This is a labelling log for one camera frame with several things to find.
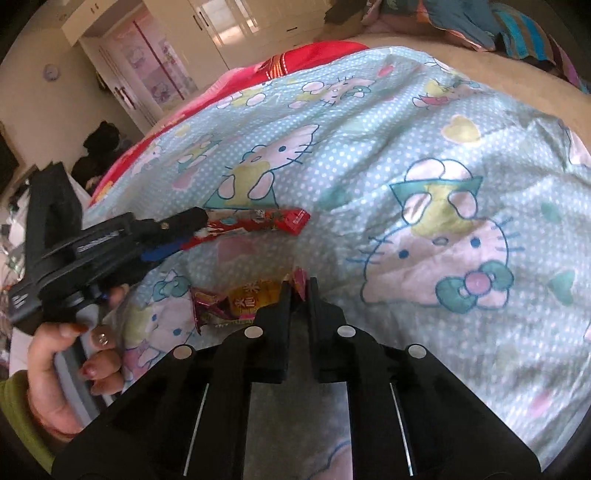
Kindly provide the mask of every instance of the light blue polka dot sheet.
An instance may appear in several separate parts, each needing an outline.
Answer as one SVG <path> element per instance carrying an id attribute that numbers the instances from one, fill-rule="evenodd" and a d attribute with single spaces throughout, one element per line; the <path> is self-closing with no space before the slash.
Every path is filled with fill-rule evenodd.
<path id="1" fill-rule="evenodd" d="M 171 272 L 226 288 L 304 267 L 378 342 L 428 347 L 547 466 L 591 402 L 589 167 L 558 119 L 425 53 L 378 48 L 189 118 L 148 147 L 86 222 L 195 205 L 307 209 L 297 238 L 219 239 L 169 258 L 136 301 L 155 301 Z M 186 338 L 199 347 L 227 333 Z M 304 383 L 316 400 L 297 421 L 273 407 L 279 390 L 255 389 L 253 402 L 271 413 L 251 425 L 285 433 L 259 425 L 256 444 L 284 460 L 247 459 L 247 478 L 328 474 L 349 435 L 345 390 Z"/>

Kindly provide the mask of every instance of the cabinet door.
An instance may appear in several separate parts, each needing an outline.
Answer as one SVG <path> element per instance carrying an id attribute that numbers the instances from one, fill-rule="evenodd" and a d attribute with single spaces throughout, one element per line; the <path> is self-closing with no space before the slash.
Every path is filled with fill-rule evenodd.
<path id="1" fill-rule="evenodd" d="M 96 71 L 105 81 L 119 104 L 132 118 L 145 135 L 156 124 L 150 110 L 137 98 L 129 83 L 125 80 L 116 62 L 103 47 L 99 38 L 82 37 L 80 45 L 95 66 Z"/>
<path id="2" fill-rule="evenodd" d="M 264 61 L 295 44 L 312 41 L 328 8 L 325 0 L 188 1 L 229 68 Z M 303 40 L 291 41 L 291 37 Z"/>
<path id="3" fill-rule="evenodd" d="M 79 6 L 70 18 L 62 25 L 61 30 L 66 35 L 70 45 L 74 45 L 84 32 L 96 22 L 116 0 L 86 0 Z"/>
<path id="4" fill-rule="evenodd" d="M 228 71 L 203 21 L 187 0 L 144 0 L 144 3 L 162 25 L 168 41 L 184 60 L 187 71 L 200 90 L 209 87 Z"/>

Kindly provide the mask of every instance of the clothes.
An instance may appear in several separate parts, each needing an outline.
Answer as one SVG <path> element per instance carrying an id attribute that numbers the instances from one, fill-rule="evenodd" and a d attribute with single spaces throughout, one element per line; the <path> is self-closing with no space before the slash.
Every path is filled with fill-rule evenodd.
<path id="1" fill-rule="evenodd" d="M 29 411 L 27 390 L 26 371 L 0 382 L 0 476 L 8 469 L 11 480 L 46 478 L 43 470 L 50 472 L 54 460 Z"/>
<path id="2" fill-rule="evenodd" d="M 532 57 L 538 61 L 549 61 L 556 66 L 562 78 L 583 93 L 589 93 L 566 52 L 541 26 L 509 5 L 495 3 L 491 4 L 491 8 L 504 27 L 501 34 L 508 56 L 517 60 Z"/>
<path id="3" fill-rule="evenodd" d="M 501 26 L 492 15 L 488 0 L 371 0 L 371 7 L 363 19 L 364 25 L 373 24 L 378 17 L 384 23 L 393 18 L 392 26 L 399 25 L 398 17 L 415 20 L 418 34 L 425 34 L 420 24 L 446 30 L 451 37 L 476 51 L 494 51 L 495 38 Z"/>
<path id="4" fill-rule="evenodd" d="M 84 141 L 88 155 L 80 158 L 72 168 L 72 177 L 87 192 L 95 191 L 101 177 L 113 166 L 128 147 L 119 147 L 119 130 L 114 124 L 102 121 Z"/>

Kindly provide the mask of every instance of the painted fingernail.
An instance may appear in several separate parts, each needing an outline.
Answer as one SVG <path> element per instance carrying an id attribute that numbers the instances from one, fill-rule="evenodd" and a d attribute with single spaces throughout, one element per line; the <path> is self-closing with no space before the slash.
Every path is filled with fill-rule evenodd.
<path id="1" fill-rule="evenodd" d="M 80 323 L 61 323 L 59 325 L 60 335 L 65 338 L 75 338 L 82 333 L 88 331 L 87 325 L 81 325 Z"/>
<path id="2" fill-rule="evenodd" d="M 94 379 L 94 377 L 96 377 L 96 368 L 93 367 L 92 365 L 84 365 L 81 369 L 80 369 L 80 374 L 85 377 L 88 378 L 89 380 Z"/>

